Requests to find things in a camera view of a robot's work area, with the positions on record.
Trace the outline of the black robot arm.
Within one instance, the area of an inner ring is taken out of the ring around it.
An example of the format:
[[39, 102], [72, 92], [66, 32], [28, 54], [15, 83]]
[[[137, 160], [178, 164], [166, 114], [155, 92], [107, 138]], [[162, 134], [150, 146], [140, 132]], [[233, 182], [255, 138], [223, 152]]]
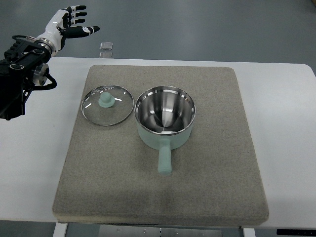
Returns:
[[15, 35], [15, 43], [0, 61], [0, 118], [11, 120], [25, 114], [25, 104], [33, 91], [57, 86], [48, 61], [55, 53], [53, 44], [43, 38]]

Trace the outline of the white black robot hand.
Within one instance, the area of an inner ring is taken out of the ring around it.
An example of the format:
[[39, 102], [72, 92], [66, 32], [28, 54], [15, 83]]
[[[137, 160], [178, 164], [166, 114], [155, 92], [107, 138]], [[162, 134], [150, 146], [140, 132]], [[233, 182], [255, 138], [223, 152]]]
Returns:
[[63, 49], [66, 39], [84, 38], [100, 30], [98, 26], [82, 26], [85, 22], [85, 5], [73, 5], [58, 10], [37, 36], [35, 43], [46, 47], [51, 56]]

